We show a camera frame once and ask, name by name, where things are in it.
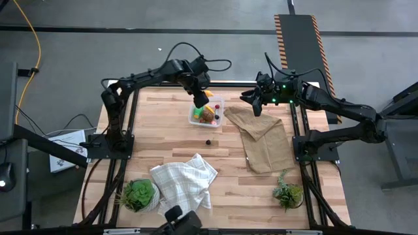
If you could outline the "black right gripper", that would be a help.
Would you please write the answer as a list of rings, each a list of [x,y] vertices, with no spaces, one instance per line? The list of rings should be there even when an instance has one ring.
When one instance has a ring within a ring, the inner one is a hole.
[[[254,89],[241,93],[241,99],[247,99],[247,102],[253,106],[253,112],[256,117],[261,115],[262,105],[276,103],[276,85],[274,80],[268,75],[258,72],[255,81],[257,86]]]

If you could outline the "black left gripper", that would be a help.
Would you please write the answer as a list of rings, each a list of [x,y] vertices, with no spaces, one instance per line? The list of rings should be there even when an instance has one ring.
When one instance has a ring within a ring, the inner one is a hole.
[[[193,102],[197,108],[202,108],[209,102],[204,92],[210,86],[210,76],[205,58],[201,55],[192,62],[184,61],[185,73],[181,76],[181,85],[189,95],[193,96]]]

